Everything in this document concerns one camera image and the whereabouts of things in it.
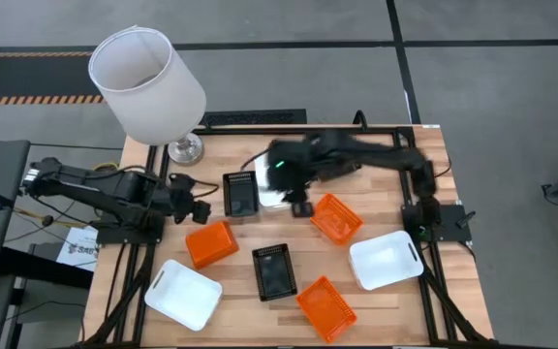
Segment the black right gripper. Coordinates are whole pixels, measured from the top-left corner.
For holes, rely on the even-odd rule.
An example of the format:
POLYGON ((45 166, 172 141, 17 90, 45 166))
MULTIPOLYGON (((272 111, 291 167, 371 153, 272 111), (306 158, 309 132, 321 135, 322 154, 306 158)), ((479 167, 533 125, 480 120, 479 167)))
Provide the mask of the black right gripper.
POLYGON ((309 140, 273 140, 267 149, 268 188, 286 193, 293 217, 312 217, 314 208, 308 194, 303 192, 316 180, 310 168, 313 145, 309 140))

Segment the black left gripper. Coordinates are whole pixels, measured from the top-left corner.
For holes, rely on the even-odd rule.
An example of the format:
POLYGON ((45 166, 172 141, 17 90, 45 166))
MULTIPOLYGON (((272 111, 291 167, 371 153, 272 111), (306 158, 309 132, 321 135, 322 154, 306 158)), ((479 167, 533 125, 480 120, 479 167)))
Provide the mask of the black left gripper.
POLYGON ((187 174, 179 173, 170 174, 169 180, 174 223, 180 224, 188 215, 192 215, 193 222, 205 225, 211 212, 211 204, 195 201, 192 189, 196 181, 187 174))

